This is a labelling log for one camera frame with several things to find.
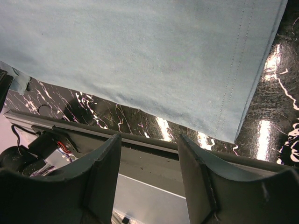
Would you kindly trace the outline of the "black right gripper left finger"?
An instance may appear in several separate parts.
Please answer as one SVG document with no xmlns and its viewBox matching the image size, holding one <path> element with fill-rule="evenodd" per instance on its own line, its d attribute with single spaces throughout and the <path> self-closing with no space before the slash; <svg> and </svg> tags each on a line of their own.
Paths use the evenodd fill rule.
<svg viewBox="0 0 299 224">
<path fill-rule="evenodd" d="M 115 134 L 85 158 L 92 162 L 83 199 L 82 224 L 111 223 L 121 159 L 121 135 Z"/>
</svg>

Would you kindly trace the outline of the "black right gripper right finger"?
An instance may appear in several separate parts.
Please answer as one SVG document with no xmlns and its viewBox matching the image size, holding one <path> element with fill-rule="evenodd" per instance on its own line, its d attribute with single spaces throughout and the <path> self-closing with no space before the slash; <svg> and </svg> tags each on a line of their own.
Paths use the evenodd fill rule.
<svg viewBox="0 0 299 224">
<path fill-rule="evenodd" d="M 217 224 L 217 203 L 207 166 L 199 155 L 199 146 L 181 134 L 178 155 L 190 223 Z"/>
</svg>

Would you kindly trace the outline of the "light blue t-shirt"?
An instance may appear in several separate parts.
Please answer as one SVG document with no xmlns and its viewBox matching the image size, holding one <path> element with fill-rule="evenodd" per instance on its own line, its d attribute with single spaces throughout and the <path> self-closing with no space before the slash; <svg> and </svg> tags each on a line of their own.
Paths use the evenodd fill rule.
<svg viewBox="0 0 299 224">
<path fill-rule="evenodd" d="M 0 59 L 235 142 L 285 0 L 3 0 Z"/>
</svg>

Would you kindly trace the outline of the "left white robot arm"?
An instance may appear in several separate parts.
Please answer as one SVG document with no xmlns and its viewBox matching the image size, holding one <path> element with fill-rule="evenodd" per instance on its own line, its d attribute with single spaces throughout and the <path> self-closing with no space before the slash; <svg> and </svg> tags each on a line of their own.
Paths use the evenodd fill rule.
<svg viewBox="0 0 299 224">
<path fill-rule="evenodd" d="M 50 133 L 43 133 L 28 147 L 13 146 L 0 154 L 0 167 L 31 176 L 46 166 L 46 159 L 58 148 L 57 140 Z"/>
</svg>

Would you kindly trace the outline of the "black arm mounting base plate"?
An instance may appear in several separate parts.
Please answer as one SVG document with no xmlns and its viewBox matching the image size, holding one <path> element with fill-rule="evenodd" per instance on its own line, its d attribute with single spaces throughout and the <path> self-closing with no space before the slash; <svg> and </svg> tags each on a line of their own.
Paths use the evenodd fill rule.
<svg viewBox="0 0 299 224">
<path fill-rule="evenodd" d="M 81 157 L 101 146 L 116 131 L 100 130 L 93 126 L 68 122 L 45 116 L 9 110 L 4 116 L 12 123 L 38 133 L 60 135 L 76 157 Z M 120 174 L 141 180 L 146 176 L 182 179 L 176 143 L 121 133 Z M 211 151 L 230 164 L 263 176 L 270 176 L 289 169 L 290 166 Z"/>
</svg>

